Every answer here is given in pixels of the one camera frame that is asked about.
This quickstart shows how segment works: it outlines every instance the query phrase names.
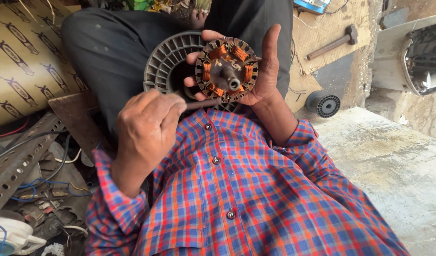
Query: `black trousers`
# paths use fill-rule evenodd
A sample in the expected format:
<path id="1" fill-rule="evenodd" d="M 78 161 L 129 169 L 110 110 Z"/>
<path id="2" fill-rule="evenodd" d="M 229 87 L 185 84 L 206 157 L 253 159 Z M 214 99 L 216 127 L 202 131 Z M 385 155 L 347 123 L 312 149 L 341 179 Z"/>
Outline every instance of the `black trousers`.
<path id="1" fill-rule="evenodd" d="M 249 44 L 262 56 L 262 39 L 273 24 L 278 39 L 280 69 L 277 88 L 289 86 L 292 0 L 213 0 L 205 29 Z M 132 97 L 143 91 L 143 73 L 152 51 L 164 39 L 189 30 L 168 14 L 87 8 L 68 16 L 61 26 L 67 56 L 81 79 L 97 96 L 109 130 Z"/>

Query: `bare foot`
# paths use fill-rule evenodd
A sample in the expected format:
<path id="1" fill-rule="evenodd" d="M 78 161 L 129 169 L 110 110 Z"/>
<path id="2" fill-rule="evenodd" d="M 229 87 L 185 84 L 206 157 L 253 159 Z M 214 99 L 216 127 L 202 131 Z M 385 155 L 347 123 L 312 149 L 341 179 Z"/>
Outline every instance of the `bare foot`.
<path id="1" fill-rule="evenodd" d="M 205 19 L 207 18 L 207 14 L 204 11 L 198 13 L 196 9 L 191 12 L 191 26 L 193 30 L 201 30 L 204 28 Z"/>

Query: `hammer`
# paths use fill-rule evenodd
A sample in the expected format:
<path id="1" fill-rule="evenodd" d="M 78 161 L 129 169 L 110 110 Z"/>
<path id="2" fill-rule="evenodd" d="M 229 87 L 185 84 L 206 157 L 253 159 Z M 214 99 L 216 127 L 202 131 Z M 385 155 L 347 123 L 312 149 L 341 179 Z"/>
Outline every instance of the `hammer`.
<path id="1" fill-rule="evenodd" d="M 311 61 L 312 59 L 315 59 L 320 55 L 323 55 L 324 53 L 331 51 L 346 42 L 349 42 L 349 44 L 352 46 L 357 44 L 357 29 L 355 28 L 354 24 L 347 27 L 344 32 L 346 33 L 346 36 L 329 43 L 328 45 L 320 48 L 319 50 L 313 51 L 312 53 L 306 55 L 306 58 Z"/>

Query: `cardboard sheet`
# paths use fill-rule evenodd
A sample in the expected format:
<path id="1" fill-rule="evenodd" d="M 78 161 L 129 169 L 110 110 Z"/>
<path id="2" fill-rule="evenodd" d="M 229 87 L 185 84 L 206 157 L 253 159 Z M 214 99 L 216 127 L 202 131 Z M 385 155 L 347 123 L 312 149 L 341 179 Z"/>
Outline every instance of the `cardboard sheet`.
<path id="1" fill-rule="evenodd" d="M 44 109 L 53 97 L 88 90 L 69 65 L 60 24 L 71 12 L 56 0 L 0 4 L 0 125 Z"/>
<path id="2" fill-rule="evenodd" d="M 332 0 L 329 12 L 334 12 L 345 3 L 346 0 Z M 300 14 L 300 19 L 310 27 L 316 26 L 321 18 L 322 22 L 315 29 L 294 18 L 293 40 L 297 56 L 290 70 L 289 91 L 285 97 L 285 102 L 294 113 L 305 105 L 310 93 L 322 90 L 312 76 L 314 71 L 369 44 L 371 40 L 368 0 L 349 0 L 337 13 L 324 17 L 306 12 Z M 304 59 L 306 55 L 344 36 L 344 29 L 351 24 L 358 32 L 356 45 L 345 44 L 311 61 Z"/>

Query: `blue wire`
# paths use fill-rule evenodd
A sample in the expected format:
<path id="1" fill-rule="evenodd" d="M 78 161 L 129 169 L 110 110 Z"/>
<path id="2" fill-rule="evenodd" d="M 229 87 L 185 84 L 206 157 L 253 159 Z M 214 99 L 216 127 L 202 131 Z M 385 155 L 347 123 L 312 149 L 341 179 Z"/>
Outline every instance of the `blue wire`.
<path id="1" fill-rule="evenodd" d="M 2 226 L 0 226 L 1 230 L 3 230 L 3 233 L 5 234 L 5 236 L 3 237 L 3 241 L 1 241 L 1 246 L 0 246 L 0 253 L 1 251 L 3 251 L 3 247 L 5 247 L 5 242 L 6 242 L 6 236 L 7 236 L 7 232 L 5 230 L 5 228 L 3 228 Z"/>
<path id="2" fill-rule="evenodd" d="M 66 184 L 66 185 L 67 185 L 67 186 L 66 186 L 66 190 L 68 191 L 68 193 L 69 193 L 70 195 L 73 195 L 73 196 L 86 196 L 86 195 L 92 195 L 92 193 L 87 193 L 87 194 L 83 194 L 83 195 L 79 195 L 79 194 L 74 194 L 74 193 L 72 193 L 71 190 L 69 189 L 69 185 L 71 185 L 71 183 L 61 182 L 61 181 L 50 181 L 50 180 L 45 180 L 45 179 L 43 179 L 43 178 L 37 178 L 37 179 L 35 179 L 34 181 L 28 183 L 27 185 L 19 186 L 20 189 L 24 189 L 24 188 L 27 188 L 27 187 L 31 187 L 31 188 L 33 189 L 33 195 L 31 196 L 31 198 L 28 198 L 28 199 L 19 199 L 19 198 L 16 198 L 16 197 L 12 197 L 12 196 L 11 196 L 11 199 L 16 200 L 16 201 L 19 201 L 19 202 L 29 202 L 29 201 L 33 200 L 33 199 L 34 199 L 34 196 L 36 195 L 36 188 L 33 186 L 33 183 L 35 183 L 35 182 L 38 181 L 38 180 L 43 181 L 43 182 L 46 182 L 46 183 L 52 183 L 52 184 Z"/>

